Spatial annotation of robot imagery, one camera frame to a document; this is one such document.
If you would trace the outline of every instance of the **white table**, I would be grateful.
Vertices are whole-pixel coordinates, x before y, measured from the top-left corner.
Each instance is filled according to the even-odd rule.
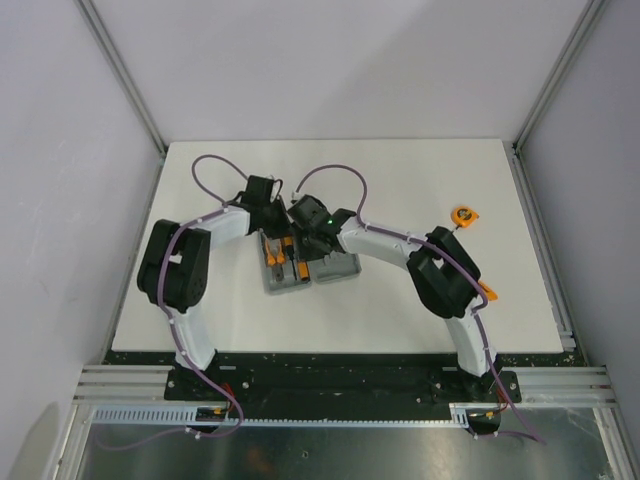
[[[365,219],[401,230],[451,226],[461,204],[479,214],[456,234],[499,295],[485,310],[498,352],[560,352],[562,346],[502,143],[499,140],[337,140],[180,142],[166,165],[138,253],[135,273],[113,341],[114,351],[174,349],[162,312],[138,291],[135,276],[153,224],[183,222],[218,207],[191,179],[192,161],[214,153],[247,174],[284,180],[283,196],[311,168],[344,163],[369,184]],[[244,188],[229,167],[199,165],[200,178],[224,198]],[[324,171],[305,191],[329,209],[353,208],[361,186],[346,171]],[[407,272],[361,257],[356,279],[284,295],[265,292],[255,236],[216,250],[202,308],[222,351],[440,353],[454,346],[444,322],[426,310]]]

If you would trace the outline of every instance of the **white wall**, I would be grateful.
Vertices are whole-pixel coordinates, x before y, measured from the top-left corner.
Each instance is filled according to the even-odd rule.
[[[517,134],[586,0],[96,0],[166,141]]]
[[[640,450],[640,2],[617,0],[525,148],[576,328]]]
[[[35,479],[104,340],[158,160],[73,2],[2,2],[0,65],[0,478],[33,428],[13,474]]]

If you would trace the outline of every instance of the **gray floor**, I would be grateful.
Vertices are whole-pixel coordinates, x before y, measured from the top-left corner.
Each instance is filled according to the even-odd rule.
[[[125,452],[88,443],[80,478],[100,479],[613,479],[591,410],[526,412],[547,446],[528,440],[474,441],[463,430],[243,428],[225,439],[183,433]],[[509,414],[503,428],[516,429]],[[95,426],[122,445],[167,427]]]

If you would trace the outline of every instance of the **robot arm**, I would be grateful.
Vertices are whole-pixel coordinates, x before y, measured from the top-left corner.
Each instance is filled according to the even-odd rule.
[[[206,369],[216,351],[197,307],[206,288],[209,252],[228,241],[262,230],[271,238],[281,238],[293,231],[307,251],[315,252],[314,258],[304,260],[339,251],[370,256],[407,270],[425,307],[444,319],[458,351],[460,367],[478,377],[489,370],[484,344],[471,316],[477,294],[451,265],[440,264],[436,254],[419,244],[365,229],[357,222],[354,212],[340,209],[330,214],[322,202],[308,195],[286,211],[280,198],[271,198],[272,187],[273,180],[249,177],[239,201],[232,202],[224,213],[201,223],[198,228],[187,230],[176,245],[177,251],[172,252],[164,301],[173,309],[178,332],[198,368]],[[151,303],[158,303],[160,265],[178,227],[177,223],[160,220],[149,239],[138,273],[138,287],[147,293]],[[420,237],[427,237],[455,258],[476,280],[480,277],[478,268],[452,232],[437,227]],[[494,360],[493,349],[490,354]],[[177,360],[186,366],[180,352]]]

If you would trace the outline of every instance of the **tape measure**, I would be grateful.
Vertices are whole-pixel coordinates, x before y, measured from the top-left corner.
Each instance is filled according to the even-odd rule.
[[[480,215],[467,206],[458,207],[451,212],[451,220],[456,224],[456,230],[458,228],[467,228],[478,218],[480,218]]]

